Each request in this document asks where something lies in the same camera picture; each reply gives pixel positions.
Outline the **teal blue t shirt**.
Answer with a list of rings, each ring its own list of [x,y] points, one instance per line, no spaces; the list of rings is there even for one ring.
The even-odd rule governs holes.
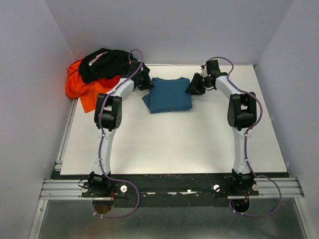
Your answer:
[[[185,91],[190,84],[190,79],[152,78],[152,82],[154,87],[142,97],[150,113],[184,112],[192,109],[191,94]]]

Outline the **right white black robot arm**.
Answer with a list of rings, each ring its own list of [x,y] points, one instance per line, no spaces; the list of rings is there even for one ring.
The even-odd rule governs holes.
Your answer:
[[[229,100],[227,121],[233,130],[235,159],[228,189],[241,195],[252,185],[254,176],[250,169],[250,130],[257,122],[257,101],[253,92],[246,92],[230,80],[230,72],[222,72],[218,57],[207,60],[201,73],[195,73],[185,92],[204,95],[210,90],[219,90]]]

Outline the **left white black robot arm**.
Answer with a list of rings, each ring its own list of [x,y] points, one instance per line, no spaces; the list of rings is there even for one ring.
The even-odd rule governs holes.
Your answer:
[[[92,172],[87,183],[88,190],[100,197],[108,196],[114,181],[111,173],[111,150],[116,130],[122,122],[123,99],[135,88],[145,90],[154,85],[149,77],[149,69],[142,61],[130,60],[129,70],[120,78],[118,84],[107,93],[99,93],[94,112],[94,122],[98,130],[98,151]]]

